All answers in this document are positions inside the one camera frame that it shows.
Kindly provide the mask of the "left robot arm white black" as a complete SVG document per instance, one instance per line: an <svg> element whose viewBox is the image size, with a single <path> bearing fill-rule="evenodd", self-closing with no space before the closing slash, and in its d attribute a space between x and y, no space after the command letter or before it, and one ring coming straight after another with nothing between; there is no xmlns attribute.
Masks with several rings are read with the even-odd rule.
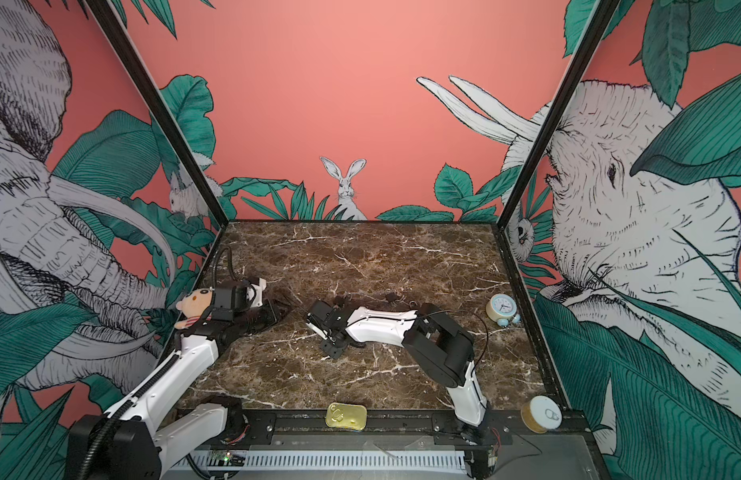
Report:
<svg viewBox="0 0 741 480"><path fill-rule="evenodd" d="M106 412L76 422L68 438L68 479L160 479L200 444L222 434L231 442L248 424L238 401L220 397L164 426L196 381L236 340L282 322L292 306L266 295L250 278L198 288L176 304L176 348L142 383Z"/></svg>

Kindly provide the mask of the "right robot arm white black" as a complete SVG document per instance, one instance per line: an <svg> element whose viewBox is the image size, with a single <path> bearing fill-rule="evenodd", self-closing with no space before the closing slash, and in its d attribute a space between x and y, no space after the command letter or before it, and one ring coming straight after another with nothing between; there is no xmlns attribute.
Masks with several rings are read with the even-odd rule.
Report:
<svg viewBox="0 0 741 480"><path fill-rule="evenodd" d="M446 388L459 421L471 427L482 424L489 401L476 377L474 338L445 311L428 303L416 310L389 312L339 308L318 300L306 313L306 322L332 359L350 346L368 343L405 349L431 380Z"/></svg>

